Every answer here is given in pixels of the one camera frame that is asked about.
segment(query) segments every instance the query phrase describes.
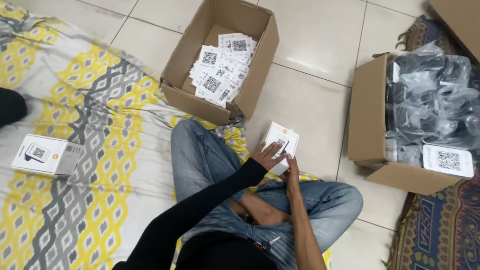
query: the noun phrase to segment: blue jeans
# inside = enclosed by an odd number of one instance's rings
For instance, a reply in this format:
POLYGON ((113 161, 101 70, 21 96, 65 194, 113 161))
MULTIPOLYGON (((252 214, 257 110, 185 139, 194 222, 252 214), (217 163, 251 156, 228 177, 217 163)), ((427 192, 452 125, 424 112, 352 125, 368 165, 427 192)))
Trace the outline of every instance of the blue jeans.
MULTIPOLYGON (((171 150, 178 201, 222 181, 241 167, 237 155, 223 139, 192 120, 175 126, 171 150)), ((318 245, 326 251, 360 214, 362 196, 355 187, 339 182, 303 182, 300 190, 318 245)), ((244 192, 239 191, 231 199, 239 202, 244 192)), ((259 187, 256 194, 275 208, 291 214, 284 183, 270 181, 259 187)), ((279 269, 297 267, 292 222, 276 226, 250 225, 231 209, 228 201, 224 201, 185 233, 182 241, 185 243, 197 234, 211 231, 234 233, 260 243, 281 236, 267 256, 279 269)))

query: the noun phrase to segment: forearm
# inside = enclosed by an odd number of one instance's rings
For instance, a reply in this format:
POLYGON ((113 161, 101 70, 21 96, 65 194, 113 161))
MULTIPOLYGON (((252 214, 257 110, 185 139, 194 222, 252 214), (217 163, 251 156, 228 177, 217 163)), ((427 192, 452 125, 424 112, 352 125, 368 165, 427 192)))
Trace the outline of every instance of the forearm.
POLYGON ((237 172, 191 195, 153 219, 140 237, 129 260, 169 266, 175 244, 189 229, 236 192, 259 183, 266 170, 250 159, 237 172))
POLYGON ((326 265, 317 239, 313 234, 300 189, 290 192, 288 199, 292 212, 295 255, 299 270, 325 270, 326 265))

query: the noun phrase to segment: open cardboard box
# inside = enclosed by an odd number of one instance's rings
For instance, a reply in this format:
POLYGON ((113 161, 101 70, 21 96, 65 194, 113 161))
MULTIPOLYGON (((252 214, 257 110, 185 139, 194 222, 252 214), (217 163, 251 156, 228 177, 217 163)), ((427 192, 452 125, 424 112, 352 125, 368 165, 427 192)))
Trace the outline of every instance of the open cardboard box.
POLYGON ((353 75, 348 159, 360 166, 383 164, 365 180, 429 195, 461 178, 385 158, 385 86, 388 53, 358 67, 353 75))
POLYGON ((227 124, 239 109, 250 119, 278 42, 271 10, 240 0, 204 0, 163 70, 161 87, 169 104, 218 125, 227 124), (248 35, 258 44, 239 94, 224 109, 196 97, 188 74, 202 45, 217 47, 218 35, 231 33, 248 35))
POLYGON ((433 11, 439 16, 451 36, 457 39, 471 60, 480 60, 480 1, 431 0, 433 11))

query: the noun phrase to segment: keys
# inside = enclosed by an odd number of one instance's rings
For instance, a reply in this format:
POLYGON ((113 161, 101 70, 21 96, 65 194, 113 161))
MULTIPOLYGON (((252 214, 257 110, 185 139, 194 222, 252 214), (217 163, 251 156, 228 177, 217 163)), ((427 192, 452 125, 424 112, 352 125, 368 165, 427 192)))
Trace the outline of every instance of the keys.
POLYGON ((280 239, 280 236, 276 237, 275 239, 273 239, 272 241, 270 242, 267 242, 267 241, 262 241, 262 243, 255 243, 254 245, 259 248, 260 250, 262 251, 269 251, 270 248, 272 247, 273 243, 275 243, 276 241, 278 241, 280 239))

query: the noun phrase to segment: right hand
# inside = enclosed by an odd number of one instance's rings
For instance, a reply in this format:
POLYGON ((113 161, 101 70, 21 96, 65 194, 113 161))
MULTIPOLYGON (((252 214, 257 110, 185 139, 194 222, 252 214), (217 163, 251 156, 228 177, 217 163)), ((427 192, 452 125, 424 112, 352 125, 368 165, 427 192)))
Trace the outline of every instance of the right hand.
POLYGON ((287 197, 292 193, 300 192, 300 171, 297 165, 297 158, 287 155, 287 162, 290 169, 284 172, 280 178, 287 184, 287 197))
POLYGON ((266 142, 262 142, 260 146, 257 148, 255 153, 251 156, 256 162, 260 163, 267 171, 271 170, 275 165, 279 164, 286 155, 280 155, 280 157, 276 159, 272 159, 272 157, 282 148, 281 144, 277 144, 273 142, 270 144, 265 151, 262 152, 266 142))

